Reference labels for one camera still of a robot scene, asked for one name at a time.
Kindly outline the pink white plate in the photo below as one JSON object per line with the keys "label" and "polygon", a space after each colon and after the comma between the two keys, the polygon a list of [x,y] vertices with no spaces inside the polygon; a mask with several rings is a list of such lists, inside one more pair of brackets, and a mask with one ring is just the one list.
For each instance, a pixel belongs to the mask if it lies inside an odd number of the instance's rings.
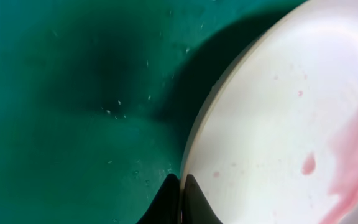
{"label": "pink white plate", "polygon": [[304,2],[244,50],[181,173],[222,223],[358,223],[358,0]]}

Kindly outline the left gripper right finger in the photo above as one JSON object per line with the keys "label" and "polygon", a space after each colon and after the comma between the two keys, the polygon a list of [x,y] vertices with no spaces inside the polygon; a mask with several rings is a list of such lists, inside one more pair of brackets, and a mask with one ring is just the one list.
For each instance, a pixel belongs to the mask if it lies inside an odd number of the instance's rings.
{"label": "left gripper right finger", "polygon": [[182,224],[222,224],[191,174],[186,177],[181,213]]}

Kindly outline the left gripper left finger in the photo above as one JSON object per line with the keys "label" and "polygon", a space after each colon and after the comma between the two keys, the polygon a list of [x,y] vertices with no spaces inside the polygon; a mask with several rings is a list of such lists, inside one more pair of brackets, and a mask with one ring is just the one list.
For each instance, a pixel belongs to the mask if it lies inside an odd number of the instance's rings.
{"label": "left gripper left finger", "polygon": [[176,224],[180,181],[175,174],[168,174],[137,224]]}

